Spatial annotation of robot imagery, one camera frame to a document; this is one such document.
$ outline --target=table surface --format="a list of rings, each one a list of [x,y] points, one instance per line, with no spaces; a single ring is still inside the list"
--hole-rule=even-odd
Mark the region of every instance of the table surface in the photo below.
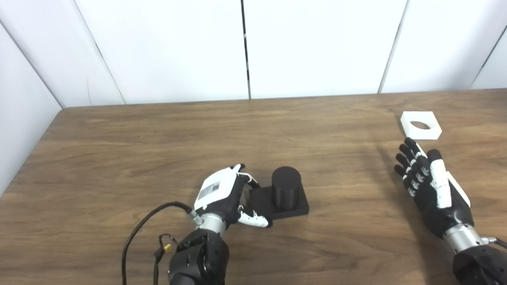
[[[0,198],[1,283],[120,284],[140,219],[193,205],[208,175],[245,163],[264,186],[299,170],[310,214],[231,226],[226,283],[457,284],[393,171],[403,111],[434,111],[443,133],[421,146],[442,152],[477,231],[507,238],[505,89],[68,108]],[[131,245],[129,284],[152,282],[159,234],[193,228],[181,210],[155,215]]]

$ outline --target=white fingertip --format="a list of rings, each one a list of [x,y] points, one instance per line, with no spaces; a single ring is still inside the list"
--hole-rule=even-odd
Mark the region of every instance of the white fingertip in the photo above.
[[[463,188],[458,184],[458,181],[456,181],[456,179],[454,179],[454,177],[452,176],[452,174],[450,172],[447,172],[447,178],[449,179],[449,181],[451,182],[451,184],[454,186],[454,188],[456,188],[456,190],[461,195],[461,197],[463,198],[463,200],[465,200],[465,202],[470,207],[471,206],[470,205],[470,199],[466,195],[465,191],[463,191]]]
[[[445,164],[442,159],[431,162],[429,166],[433,181],[431,185],[437,191],[437,207],[439,209],[449,208],[452,206],[451,188],[447,179]]]
[[[240,215],[238,222],[242,224],[261,228],[269,225],[268,220],[264,216],[258,216],[255,211],[253,211],[253,217],[250,217],[243,211],[240,212]]]

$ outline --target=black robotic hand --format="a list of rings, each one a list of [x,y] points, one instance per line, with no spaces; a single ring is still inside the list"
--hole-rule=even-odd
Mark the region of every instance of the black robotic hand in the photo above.
[[[506,285],[507,254],[489,246],[507,243],[491,237],[480,237],[474,229],[470,200],[452,175],[446,171],[438,150],[426,155],[407,137],[397,154],[401,164],[394,167],[402,177],[408,193],[422,213],[426,227],[445,239],[456,254],[453,273],[462,285]]]
[[[463,224],[474,226],[470,200],[452,175],[446,171],[438,150],[426,155],[419,145],[407,137],[400,145],[395,171],[414,197],[426,227],[437,237],[444,238],[447,230]]]

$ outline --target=white label on robotic hand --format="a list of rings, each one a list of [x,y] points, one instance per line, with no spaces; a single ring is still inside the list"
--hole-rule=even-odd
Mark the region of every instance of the white label on robotic hand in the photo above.
[[[204,208],[215,201],[227,198],[231,194],[238,170],[239,167],[234,169],[227,167],[206,178],[195,200],[194,209]]]
[[[211,184],[210,186],[204,188],[201,190],[201,192],[199,192],[199,197],[197,197],[197,200],[200,200],[204,197],[206,197],[207,195],[215,192],[216,190],[218,190],[220,187],[220,182],[216,182],[214,184]]]

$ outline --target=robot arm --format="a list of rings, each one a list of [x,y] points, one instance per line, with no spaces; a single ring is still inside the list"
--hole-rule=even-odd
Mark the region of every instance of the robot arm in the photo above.
[[[427,154],[407,137],[396,155],[401,165],[394,167],[422,214],[425,226],[435,236],[444,239],[455,253],[453,272],[463,285],[507,284],[507,254],[481,238],[474,229],[470,200],[446,171],[438,150]]]
[[[239,172],[238,164],[217,171],[203,183],[194,203],[197,229],[179,243],[169,262],[171,285],[223,285],[229,248],[222,239],[230,225],[237,222],[270,227],[272,222],[240,204],[243,187],[260,187],[250,174]]]

